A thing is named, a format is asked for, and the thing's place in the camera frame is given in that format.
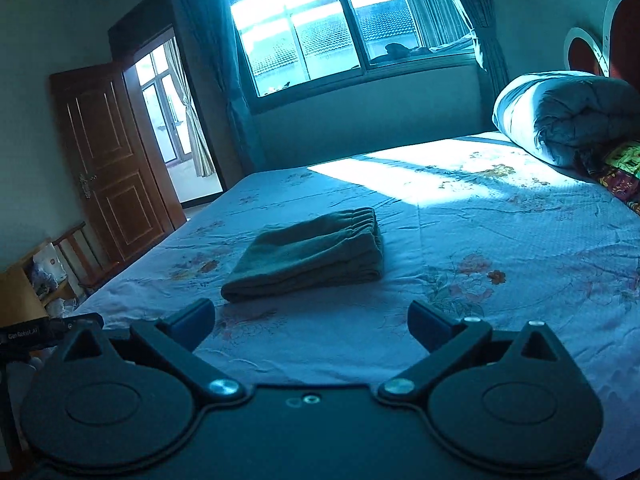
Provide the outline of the dark green pants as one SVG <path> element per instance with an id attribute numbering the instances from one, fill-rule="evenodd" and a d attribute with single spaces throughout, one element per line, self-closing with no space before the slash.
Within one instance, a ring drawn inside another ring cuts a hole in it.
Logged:
<path id="1" fill-rule="evenodd" d="M 286 228 L 270 226 L 243 252 L 221 287 L 229 302 L 377 281 L 384 246 L 371 207 L 334 211 Z"/>

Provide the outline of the large bedroom window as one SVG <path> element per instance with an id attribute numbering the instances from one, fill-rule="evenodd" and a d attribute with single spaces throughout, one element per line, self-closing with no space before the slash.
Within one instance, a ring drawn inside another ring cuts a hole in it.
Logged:
<path id="1" fill-rule="evenodd" d="M 407 0 L 230 0 L 258 98 L 300 84 L 473 51 L 419 44 Z"/>

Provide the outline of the floral light blue bed sheet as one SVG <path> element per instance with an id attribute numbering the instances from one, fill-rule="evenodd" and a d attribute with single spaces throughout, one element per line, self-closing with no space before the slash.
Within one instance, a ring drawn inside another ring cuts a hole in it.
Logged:
<path id="1" fill-rule="evenodd" d="M 266 226 L 359 207 L 383 237 L 378 281 L 229 304 L 224 284 Z M 547 323 L 600 396 L 590 465 L 639 467 L 639 218 L 601 185 L 556 171 L 500 133 L 252 174 L 81 306 L 107 327 L 206 298 L 198 356 L 240 382 L 380 382 L 424 356 L 408 333 L 422 300 L 498 330 Z"/>

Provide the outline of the wooden chair by door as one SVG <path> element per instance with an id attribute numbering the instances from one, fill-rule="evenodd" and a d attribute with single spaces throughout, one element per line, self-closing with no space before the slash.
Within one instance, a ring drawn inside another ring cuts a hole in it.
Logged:
<path id="1" fill-rule="evenodd" d="M 111 259 L 100 243 L 90 240 L 85 221 L 52 240 L 52 245 L 87 296 L 114 278 L 119 269 L 119 261 Z"/>

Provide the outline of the white plastic bag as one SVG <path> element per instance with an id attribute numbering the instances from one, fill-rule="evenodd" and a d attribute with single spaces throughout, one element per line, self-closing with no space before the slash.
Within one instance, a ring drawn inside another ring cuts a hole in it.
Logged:
<path id="1" fill-rule="evenodd" d="M 62 265 L 58 252 L 51 242 L 44 243 L 35 255 L 32 256 L 32 262 L 39 269 L 50 275 L 55 280 L 55 284 L 61 285 L 67 278 L 67 273 Z"/>

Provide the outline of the brown wooden door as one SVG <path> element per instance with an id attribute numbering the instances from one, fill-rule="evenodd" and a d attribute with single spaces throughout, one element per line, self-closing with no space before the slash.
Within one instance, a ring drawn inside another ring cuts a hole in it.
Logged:
<path id="1" fill-rule="evenodd" d="M 186 223 L 134 74 L 93 65 L 51 75 L 49 88 L 89 226 L 126 268 Z"/>

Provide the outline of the wooden side table with clutter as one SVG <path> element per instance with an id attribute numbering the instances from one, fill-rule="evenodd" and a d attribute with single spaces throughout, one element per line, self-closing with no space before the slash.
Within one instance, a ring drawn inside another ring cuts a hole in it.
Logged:
<path id="1" fill-rule="evenodd" d="M 19 258 L 1 273 L 1 326 L 59 318 L 73 312 L 85 297 L 72 274 L 55 284 L 55 280 L 32 262 L 32 256 L 50 238 Z"/>

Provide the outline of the white sheer curtain far room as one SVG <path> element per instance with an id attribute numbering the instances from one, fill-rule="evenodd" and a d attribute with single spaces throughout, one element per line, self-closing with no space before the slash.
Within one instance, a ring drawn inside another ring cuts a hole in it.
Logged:
<path id="1" fill-rule="evenodd" d="M 195 173 L 199 178 L 210 177 L 215 173 L 215 166 L 198 119 L 198 112 L 194 105 L 188 78 L 186 78 L 186 71 L 182 66 L 176 38 L 171 38 L 164 44 L 164 51 L 171 81 L 186 115 L 186 132 L 189 136 Z"/>

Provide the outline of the colourful patterned satin blanket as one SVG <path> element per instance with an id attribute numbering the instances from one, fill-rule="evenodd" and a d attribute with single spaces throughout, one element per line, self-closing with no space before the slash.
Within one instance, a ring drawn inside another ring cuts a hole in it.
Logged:
<path id="1" fill-rule="evenodd" d="M 639 142 L 615 140 L 577 152 L 577 166 L 635 214 L 639 213 Z"/>

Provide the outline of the rolled grey blue duvet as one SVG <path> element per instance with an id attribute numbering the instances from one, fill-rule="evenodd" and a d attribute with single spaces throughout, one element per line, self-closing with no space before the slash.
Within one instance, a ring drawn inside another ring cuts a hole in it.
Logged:
<path id="1" fill-rule="evenodd" d="M 527 153 L 573 168 L 593 145 L 639 136 L 639 92 L 628 82 L 576 70 L 531 73 L 498 95 L 492 122 Z"/>

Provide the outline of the far room window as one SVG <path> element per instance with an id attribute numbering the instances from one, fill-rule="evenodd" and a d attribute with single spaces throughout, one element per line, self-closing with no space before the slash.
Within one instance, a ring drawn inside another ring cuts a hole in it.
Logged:
<path id="1" fill-rule="evenodd" d="M 145 55 L 134 68 L 160 154 L 164 163 L 171 166 L 191 159 L 192 150 L 186 108 L 171 79 L 165 46 Z"/>

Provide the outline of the white red headboard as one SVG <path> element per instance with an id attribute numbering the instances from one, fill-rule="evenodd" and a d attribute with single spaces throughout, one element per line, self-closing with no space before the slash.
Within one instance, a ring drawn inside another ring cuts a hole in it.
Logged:
<path id="1" fill-rule="evenodd" d="M 639 90 L 639 0 L 608 0 L 601 38 L 572 27 L 563 50 L 567 70 L 620 79 Z"/>

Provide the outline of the teal curtain left of window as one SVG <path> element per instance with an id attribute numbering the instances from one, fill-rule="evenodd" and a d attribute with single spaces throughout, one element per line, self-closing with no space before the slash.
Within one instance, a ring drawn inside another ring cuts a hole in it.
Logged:
<path id="1" fill-rule="evenodd" d="M 264 152 L 243 90 L 240 40 L 230 0 L 171 1 L 178 25 L 193 37 L 203 57 L 206 77 L 221 92 L 242 169 L 248 174 L 264 170 Z"/>

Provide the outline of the teal curtain of window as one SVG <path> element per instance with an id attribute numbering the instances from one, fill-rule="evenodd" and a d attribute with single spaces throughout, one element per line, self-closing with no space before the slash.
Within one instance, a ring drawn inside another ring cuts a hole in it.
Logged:
<path id="1" fill-rule="evenodd" d="M 230 0 L 171 1 L 178 25 L 193 37 L 203 57 L 206 77 L 221 92 L 242 169 L 248 174 L 264 170 L 264 152 L 243 90 L 240 40 Z"/>
<path id="2" fill-rule="evenodd" d="M 506 59 L 497 34 L 494 0 L 407 0 L 421 47 L 435 50 L 469 40 L 492 94 L 508 84 Z"/>

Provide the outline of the teal curtain right of window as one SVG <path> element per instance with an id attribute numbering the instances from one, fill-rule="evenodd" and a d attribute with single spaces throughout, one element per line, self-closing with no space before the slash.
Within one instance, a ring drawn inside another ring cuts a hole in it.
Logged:
<path id="1" fill-rule="evenodd" d="M 508 84 L 506 59 L 497 34 L 494 0 L 407 0 L 421 47 L 435 50 L 469 40 L 492 94 Z"/>

